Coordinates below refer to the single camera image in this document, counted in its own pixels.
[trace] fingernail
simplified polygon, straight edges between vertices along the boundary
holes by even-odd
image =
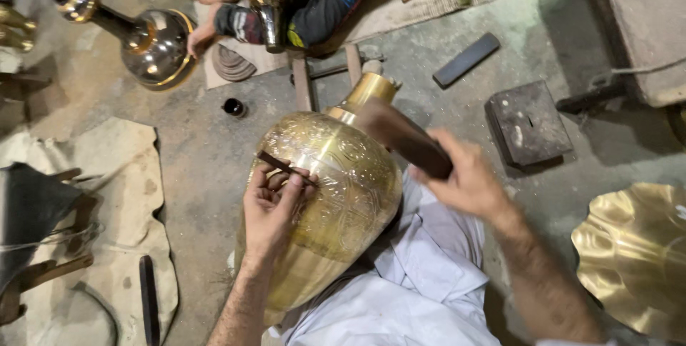
[[[297,185],[298,187],[303,186],[303,177],[301,175],[298,175],[297,173],[291,174],[291,176],[288,179],[291,183]]]

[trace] wooden stick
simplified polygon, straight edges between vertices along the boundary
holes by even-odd
[[[293,168],[287,166],[286,164],[282,163],[278,159],[273,158],[269,153],[265,152],[264,150],[260,150],[257,153],[257,158],[266,162],[267,164],[270,164],[272,166],[279,168],[283,172],[286,172],[288,175],[292,175],[294,173],[297,173]],[[317,186],[317,184],[314,181],[308,179],[307,177],[305,177],[303,175],[300,175],[300,177],[303,178],[305,184],[312,185],[313,187]]]

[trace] brass hookah base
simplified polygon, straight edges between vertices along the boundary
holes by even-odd
[[[151,91],[181,84],[197,61],[188,54],[188,35],[195,24],[181,11],[150,9],[129,18],[100,0],[55,0],[63,17],[74,24],[93,22],[121,41],[126,69]]]

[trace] concrete floor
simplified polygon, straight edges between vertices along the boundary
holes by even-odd
[[[190,0],[102,1],[129,15],[151,6],[193,13]],[[197,69],[179,88],[151,93],[124,70],[113,36],[92,24],[68,24],[47,0],[43,5],[47,8],[35,8],[39,47],[29,58],[52,67],[57,85],[31,94],[33,131],[66,139],[110,116],[157,127],[165,191],[160,219],[180,290],[166,344],[203,344],[228,294],[226,260],[254,145],[269,126],[295,110],[290,72],[280,69],[207,90]],[[487,31],[499,38],[501,49],[448,90],[438,88],[433,72]],[[375,37],[362,42],[361,50],[384,53],[386,75],[404,81],[394,101],[401,111],[422,126],[446,126],[485,147],[508,191],[570,269],[575,262],[570,233],[593,197],[637,181],[683,185],[686,179],[686,158],[662,113],[620,102],[583,121],[562,117],[575,148],[563,165],[536,175],[503,167],[484,118],[484,102],[493,93],[543,79],[559,99],[584,91],[588,79],[608,66],[585,0],[499,0]],[[318,69],[343,61],[338,53],[313,64]],[[340,101],[349,85],[347,74],[317,80],[321,106]],[[248,106],[247,118],[223,114],[219,105],[230,96]],[[496,311],[502,313],[502,297],[507,301],[509,295],[502,257],[492,240],[484,251],[484,268],[500,297]],[[620,339],[647,342],[605,321]],[[500,332],[505,344],[516,344]]]

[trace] brass vase neck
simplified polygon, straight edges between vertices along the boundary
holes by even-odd
[[[100,0],[54,0],[66,20],[85,24],[93,22],[118,38],[125,48],[144,42],[148,26],[140,26],[132,19],[100,3]]]
[[[343,101],[324,112],[348,125],[353,125],[357,111],[367,100],[378,97],[390,104],[396,92],[396,87],[389,80],[376,73],[365,73]]]

